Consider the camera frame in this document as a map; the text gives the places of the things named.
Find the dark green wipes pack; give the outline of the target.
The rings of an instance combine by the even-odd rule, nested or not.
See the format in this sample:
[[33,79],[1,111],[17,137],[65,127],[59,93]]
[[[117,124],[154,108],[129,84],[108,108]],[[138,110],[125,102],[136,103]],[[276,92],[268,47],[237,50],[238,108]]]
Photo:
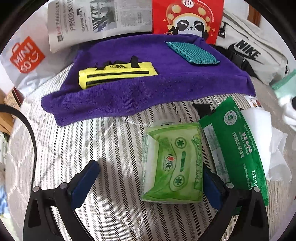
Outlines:
[[250,190],[258,187],[268,206],[268,187],[258,148],[251,130],[232,97],[199,120],[216,173],[224,183]]

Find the white miniso plastic bag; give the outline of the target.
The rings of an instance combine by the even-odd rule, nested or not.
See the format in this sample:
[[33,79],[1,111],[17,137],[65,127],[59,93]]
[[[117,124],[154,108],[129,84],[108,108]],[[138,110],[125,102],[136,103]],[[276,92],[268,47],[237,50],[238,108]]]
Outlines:
[[46,22],[27,20],[3,49],[1,64],[16,89],[28,96],[69,66],[77,50],[74,46],[51,53]]

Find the grey nike waist bag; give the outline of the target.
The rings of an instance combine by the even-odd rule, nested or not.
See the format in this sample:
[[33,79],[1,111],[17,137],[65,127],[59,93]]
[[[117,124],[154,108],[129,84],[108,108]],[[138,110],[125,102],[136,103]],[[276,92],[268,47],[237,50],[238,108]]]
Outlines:
[[288,59],[280,48],[267,40],[255,24],[226,10],[223,11],[216,46],[246,59],[255,77],[266,85],[281,80],[289,73]]

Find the mint green cloth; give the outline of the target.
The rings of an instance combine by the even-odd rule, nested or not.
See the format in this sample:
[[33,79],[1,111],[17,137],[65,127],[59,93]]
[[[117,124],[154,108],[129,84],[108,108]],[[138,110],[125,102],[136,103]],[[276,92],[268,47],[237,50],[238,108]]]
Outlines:
[[274,83],[271,88],[278,99],[286,96],[294,98],[296,94],[295,70],[282,80]]

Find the white sock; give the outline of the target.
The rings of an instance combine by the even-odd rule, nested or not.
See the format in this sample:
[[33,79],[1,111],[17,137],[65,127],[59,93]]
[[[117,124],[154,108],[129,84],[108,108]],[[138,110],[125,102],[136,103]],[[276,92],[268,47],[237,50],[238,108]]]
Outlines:
[[278,100],[282,109],[282,119],[292,130],[295,131],[295,96],[286,95]]

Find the teal ribbed cloth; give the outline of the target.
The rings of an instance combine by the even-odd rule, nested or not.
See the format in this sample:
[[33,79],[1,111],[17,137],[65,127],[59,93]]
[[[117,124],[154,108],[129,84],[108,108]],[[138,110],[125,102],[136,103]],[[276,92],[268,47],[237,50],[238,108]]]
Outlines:
[[191,43],[166,42],[166,45],[178,56],[192,65],[217,65],[220,61],[208,51]]

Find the brown door frame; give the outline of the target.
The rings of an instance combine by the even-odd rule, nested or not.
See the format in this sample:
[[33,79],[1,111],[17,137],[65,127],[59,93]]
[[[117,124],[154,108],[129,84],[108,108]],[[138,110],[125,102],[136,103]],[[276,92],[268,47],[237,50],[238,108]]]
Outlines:
[[261,14],[251,5],[248,7],[248,21],[252,22],[256,26],[260,26]]

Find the light green tissue pack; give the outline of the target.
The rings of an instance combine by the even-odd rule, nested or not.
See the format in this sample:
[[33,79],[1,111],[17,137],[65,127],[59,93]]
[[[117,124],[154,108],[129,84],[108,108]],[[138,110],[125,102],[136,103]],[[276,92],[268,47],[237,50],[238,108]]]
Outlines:
[[198,203],[203,196],[199,123],[151,126],[142,139],[141,199],[167,204]]

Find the brown patterned box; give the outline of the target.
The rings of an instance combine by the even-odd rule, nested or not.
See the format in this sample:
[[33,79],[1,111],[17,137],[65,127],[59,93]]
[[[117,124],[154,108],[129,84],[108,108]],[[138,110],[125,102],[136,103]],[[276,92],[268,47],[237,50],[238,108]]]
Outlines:
[[23,100],[24,96],[14,87],[4,98],[4,104],[20,110]]

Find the fruit pattern sachet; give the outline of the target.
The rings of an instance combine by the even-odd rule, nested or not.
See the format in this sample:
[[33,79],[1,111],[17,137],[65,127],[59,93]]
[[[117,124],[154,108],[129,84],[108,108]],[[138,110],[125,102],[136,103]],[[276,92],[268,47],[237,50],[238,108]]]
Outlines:
[[245,95],[244,98],[247,100],[251,108],[259,108],[264,110],[256,96]]

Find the yellow adidas pouch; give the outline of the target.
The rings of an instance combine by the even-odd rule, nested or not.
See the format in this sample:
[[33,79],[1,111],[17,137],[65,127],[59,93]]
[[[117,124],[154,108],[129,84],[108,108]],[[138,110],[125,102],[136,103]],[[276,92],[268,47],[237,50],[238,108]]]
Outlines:
[[78,83],[82,89],[87,89],[116,80],[156,75],[158,73],[151,62],[139,62],[138,57],[133,55],[129,62],[107,61],[101,67],[80,70]]

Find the red panda paper bag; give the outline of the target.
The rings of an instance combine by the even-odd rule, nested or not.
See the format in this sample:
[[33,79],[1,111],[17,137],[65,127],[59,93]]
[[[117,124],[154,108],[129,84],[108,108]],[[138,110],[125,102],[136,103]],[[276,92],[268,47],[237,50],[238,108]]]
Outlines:
[[191,34],[215,44],[221,26],[224,0],[152,1],[154,34]]

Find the newspaper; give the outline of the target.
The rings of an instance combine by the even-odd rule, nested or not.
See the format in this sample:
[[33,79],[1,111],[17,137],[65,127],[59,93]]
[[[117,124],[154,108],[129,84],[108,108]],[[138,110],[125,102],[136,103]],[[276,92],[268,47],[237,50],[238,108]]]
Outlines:
[[151,32],[152,1],[51,1],[48,34],[52,53],[83,42]]

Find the purple towel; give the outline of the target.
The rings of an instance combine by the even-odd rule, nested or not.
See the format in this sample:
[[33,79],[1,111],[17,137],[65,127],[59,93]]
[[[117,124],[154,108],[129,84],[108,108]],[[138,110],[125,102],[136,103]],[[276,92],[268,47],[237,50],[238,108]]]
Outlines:
[[[195,66],[175,53],[169,42],[194,44],[218,64]],[[116,80],[82,89],[79,71],[107,61],[128,62],[132,56],[150,62],[156,76]],[[41,106],[66,126],[91,118],[129,116],[162,103],[241,93],[255,95],[250,76],[195,35],[137,35],[87,44],[78,52],[61,88],[42,98]]]

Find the white paper towel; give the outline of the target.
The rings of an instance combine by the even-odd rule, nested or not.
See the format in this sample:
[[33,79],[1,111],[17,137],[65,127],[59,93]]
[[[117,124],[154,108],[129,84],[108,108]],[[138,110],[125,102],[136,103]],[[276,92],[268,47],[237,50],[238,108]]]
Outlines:
[[241,111],[257,146],[268,181],[290,183],[292,173],[284,158],[287,134],[271,124],[271,114],[259,108]]

